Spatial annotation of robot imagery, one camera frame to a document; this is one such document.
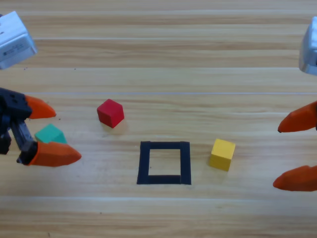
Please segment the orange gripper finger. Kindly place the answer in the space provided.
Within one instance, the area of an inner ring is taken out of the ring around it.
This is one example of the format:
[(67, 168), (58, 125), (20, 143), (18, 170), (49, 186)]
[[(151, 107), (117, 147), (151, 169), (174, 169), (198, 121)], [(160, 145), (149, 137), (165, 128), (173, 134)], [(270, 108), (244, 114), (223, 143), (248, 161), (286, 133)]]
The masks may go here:
[(317, 102), (312, 102), (288, 114), (278, 126), (278, 132), (305, 131), (317, 127)]
[(317, 167), (306, 165), (286, 171), (273, 182), (273, 186), (286, 191), (316, 191)]

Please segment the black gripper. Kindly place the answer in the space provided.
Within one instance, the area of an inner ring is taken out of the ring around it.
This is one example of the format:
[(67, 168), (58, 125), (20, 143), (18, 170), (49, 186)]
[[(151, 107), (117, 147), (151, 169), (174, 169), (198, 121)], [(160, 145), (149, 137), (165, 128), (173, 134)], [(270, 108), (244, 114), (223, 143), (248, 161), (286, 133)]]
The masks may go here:
[(12, 130), (21, 150), (17, 163), (26, 166), (60, 167), (80, 160), (81, 154), (68, 144), (33, 141), (25, 120), (55, 116), (55, 110), (43, 100), (1, 88), (0, 153), (3, 155), (8, 153), (11, 144), (8, 131)]

